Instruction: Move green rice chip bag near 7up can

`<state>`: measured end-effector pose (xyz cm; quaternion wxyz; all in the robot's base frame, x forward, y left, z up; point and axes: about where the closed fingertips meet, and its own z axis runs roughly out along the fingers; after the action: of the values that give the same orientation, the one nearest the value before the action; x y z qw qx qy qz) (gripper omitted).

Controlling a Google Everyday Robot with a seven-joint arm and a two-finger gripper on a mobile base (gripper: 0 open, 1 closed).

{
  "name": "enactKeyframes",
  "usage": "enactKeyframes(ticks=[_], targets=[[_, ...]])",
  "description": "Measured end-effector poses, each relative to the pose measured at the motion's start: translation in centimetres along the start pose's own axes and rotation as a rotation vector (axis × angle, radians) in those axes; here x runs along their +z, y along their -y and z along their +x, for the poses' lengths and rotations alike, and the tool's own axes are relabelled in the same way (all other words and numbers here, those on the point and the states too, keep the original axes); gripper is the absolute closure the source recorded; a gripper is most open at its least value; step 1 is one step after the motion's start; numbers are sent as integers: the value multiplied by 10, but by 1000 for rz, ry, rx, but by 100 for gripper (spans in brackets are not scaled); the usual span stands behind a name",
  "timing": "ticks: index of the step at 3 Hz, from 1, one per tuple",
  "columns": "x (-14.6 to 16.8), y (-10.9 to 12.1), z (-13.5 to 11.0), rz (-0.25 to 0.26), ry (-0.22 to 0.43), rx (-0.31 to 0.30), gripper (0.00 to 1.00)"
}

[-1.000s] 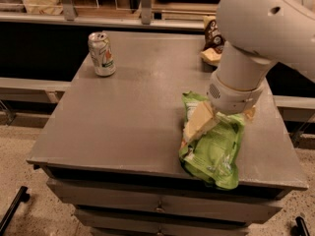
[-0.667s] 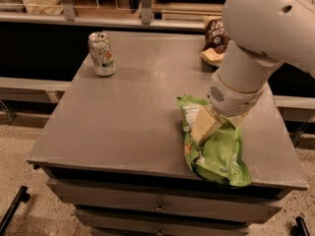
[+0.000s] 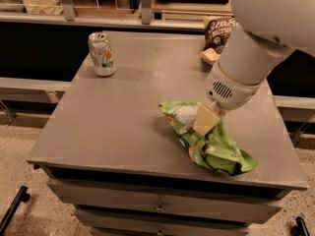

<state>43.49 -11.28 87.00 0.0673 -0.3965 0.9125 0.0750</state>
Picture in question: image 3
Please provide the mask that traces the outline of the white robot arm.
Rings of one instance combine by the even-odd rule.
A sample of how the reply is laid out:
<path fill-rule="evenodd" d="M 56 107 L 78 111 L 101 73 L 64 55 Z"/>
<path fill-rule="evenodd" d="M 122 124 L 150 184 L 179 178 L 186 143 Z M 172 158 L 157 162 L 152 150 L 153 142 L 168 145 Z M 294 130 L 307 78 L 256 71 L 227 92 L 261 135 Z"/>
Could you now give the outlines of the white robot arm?
<path fill-rule="evenodd" d="M 208 99 L 194 130 L 208 134 L 229 110 L 248 102 L 294 50 L 315 54 L 315 0 L 230 0 L 238 21 L 206 79 Z"/>

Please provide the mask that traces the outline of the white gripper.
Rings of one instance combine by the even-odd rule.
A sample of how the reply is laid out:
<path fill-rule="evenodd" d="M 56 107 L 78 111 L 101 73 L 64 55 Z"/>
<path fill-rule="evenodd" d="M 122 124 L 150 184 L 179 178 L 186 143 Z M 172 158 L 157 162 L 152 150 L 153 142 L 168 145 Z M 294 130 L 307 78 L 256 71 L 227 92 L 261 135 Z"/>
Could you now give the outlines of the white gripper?
<path fill-rule="evenodd" d="M 206 79 L 205 89 L 211 103 L 202 102 L 193 129 L 205 137 L 221 120 L 222 110 L 234 110 L 257 92 L 263 78 L 248 65 L 217 62 Z"/>

